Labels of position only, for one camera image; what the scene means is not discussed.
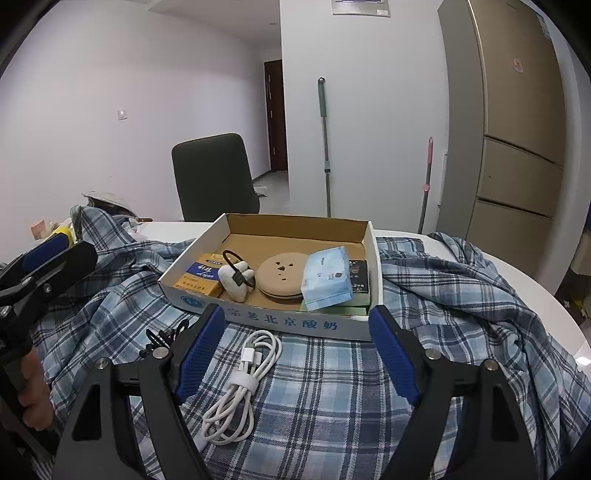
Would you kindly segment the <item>left hand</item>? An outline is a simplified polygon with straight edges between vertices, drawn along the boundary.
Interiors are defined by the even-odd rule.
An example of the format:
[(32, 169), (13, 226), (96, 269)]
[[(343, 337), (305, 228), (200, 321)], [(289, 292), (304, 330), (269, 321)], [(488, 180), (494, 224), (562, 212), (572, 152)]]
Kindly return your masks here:
[(24, 379), (24, 387), (19, 393), (19, 402), (24, 407), (23, 421), (37, 431), (45, 430), (53, 423), (54, 410), (35, 348), (21, 359), (20, 369)]

